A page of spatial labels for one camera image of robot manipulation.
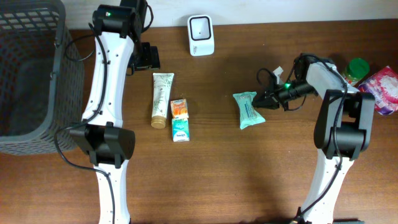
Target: orange packet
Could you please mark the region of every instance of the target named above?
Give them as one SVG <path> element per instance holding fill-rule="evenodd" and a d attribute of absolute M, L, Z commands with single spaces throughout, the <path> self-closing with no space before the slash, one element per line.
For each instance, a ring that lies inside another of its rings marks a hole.
<path fill-rule="evenodd" d="M 189 118 L 187 100 L 173 100 L 170 102 L 174 119 Z"/>

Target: pink snack bag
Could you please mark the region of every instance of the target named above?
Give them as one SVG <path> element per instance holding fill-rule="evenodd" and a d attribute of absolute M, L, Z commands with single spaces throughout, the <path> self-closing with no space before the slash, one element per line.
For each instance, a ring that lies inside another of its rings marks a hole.
<path fill-rule="evenodd" d="M 358 89 L 372 93 L 376 99 L 374 109 L 381 115 L 398 110 L 398 75 L 390 67 L 385 67 L 365 80 Z"/>

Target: colorful package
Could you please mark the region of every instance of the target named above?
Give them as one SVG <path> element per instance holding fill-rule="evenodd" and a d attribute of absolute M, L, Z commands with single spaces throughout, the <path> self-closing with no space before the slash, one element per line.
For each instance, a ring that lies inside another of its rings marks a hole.
<path fill-rule="evenodd" d="M 188 119 L 172 119 L 173 141 L 189 141 Z"/>
<path fill-rule="evenodd" d="M 189 118 L 188 105 L 186 99 L 173 100 L 170 102 L 170 107 L 172 108 L 173 118 L 175 119 Z"/>
<path fill-rule="evenodd" d="M 372 75 L 358 89 L 374 95 L 374 109 L 379 114 L 388 115 L 398 110 L 398 75 L 390 67 Z"/>
<path fill-rule="evenodd" d="M 244 129 L 250 125 L 266 122 L 266 120 L 257 111 L 255 111 L 251 105 L 253 98 L 256 95 L 256 92 L 233 94 L 241 113 L 241 129 Z"/>

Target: wood grain surface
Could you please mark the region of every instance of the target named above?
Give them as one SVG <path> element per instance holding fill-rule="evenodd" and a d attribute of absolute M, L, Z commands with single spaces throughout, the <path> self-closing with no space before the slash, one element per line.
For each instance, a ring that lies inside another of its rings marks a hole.
<path fill-rule="evenodd" d="M 75 30 L 72 36 L 87 33 Z M 386 65 L 398 72 L 398 20 L 215 26 L 214 35 L 215 53 L 205 57 L 189 54 L 186 27 L 153 28 L 142 35 L 159 49 L 159 72 L 175 73 L 170 99 L 188 101 L 191 141 L 172 141 L 170 116 L 165 129 L 150 126 L 152 71 L 126 78 L 124 128 L 136 133 L 127 170 L 127 204 L 134 223 L 293 217 L 315 170 L 313 129 L 322 101 L 311 96 L 293 113 L 258 109 L 267 122 L 240 130 L 232 94 L 260 91 L 256 72 L 262 67 L 281 66 L 285 78 L 301 52 L 331 57 L 339 70 L 361 57 L 370 63 L 371 73 Z M 77 46 L 86 55 L 93 39 Z M 83 107 L 93 62 L 85 61 Z M 398 113 L 375 113 L 370 146 L 346 176 L 335 218 L 397 222 L 397 150 Z M 65 154 L 90 166 L 79 149 Z M 66 165 L 58 154 L 0 154 L 0 177 L 0 223 L 98 223 L 95 174 Z"/>

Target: gold cap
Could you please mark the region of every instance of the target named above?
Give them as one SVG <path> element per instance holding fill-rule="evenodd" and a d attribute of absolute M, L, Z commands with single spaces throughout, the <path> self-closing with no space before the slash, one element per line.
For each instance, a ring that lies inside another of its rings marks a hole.
<path fill-rule="evenodd" d="M 150 125 L 157 129 L 163 129 L 166 127 L 166 118 L 163 116 L 153 116 Z"/>

